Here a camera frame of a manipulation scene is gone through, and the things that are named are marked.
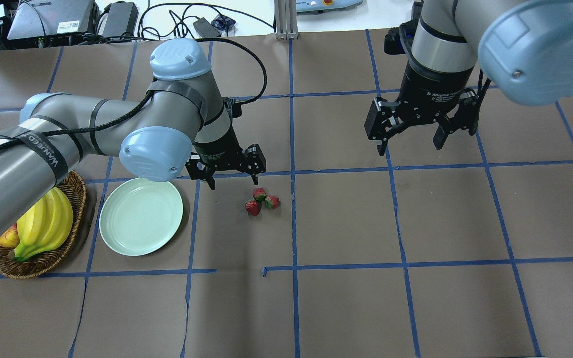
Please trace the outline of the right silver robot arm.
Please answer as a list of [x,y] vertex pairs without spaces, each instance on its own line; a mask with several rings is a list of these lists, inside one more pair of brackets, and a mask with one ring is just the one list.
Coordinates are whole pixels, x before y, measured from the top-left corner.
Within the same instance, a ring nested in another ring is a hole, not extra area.
[[366,136],[384,156],[393,136],[436,123],[441,149],[453,132],[476,134],[492,83],[525,106],[573,96],[573,0],[419,0],[384,51],[407,65],[398,98],[371,102]]

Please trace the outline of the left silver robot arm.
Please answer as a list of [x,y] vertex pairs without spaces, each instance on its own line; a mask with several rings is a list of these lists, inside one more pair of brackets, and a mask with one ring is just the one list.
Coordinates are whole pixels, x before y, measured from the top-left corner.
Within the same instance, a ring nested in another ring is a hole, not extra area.
[[0,131],[0,234],[89,155],[115,156],[154,182],[189,177],[215,187],[214,173],[267,170],[261,147],[243,148],[233,120],[241,106],[221,95],[201,39],[161,42],[153,80],[139,102],[68,93],[32,96],[20,122]]

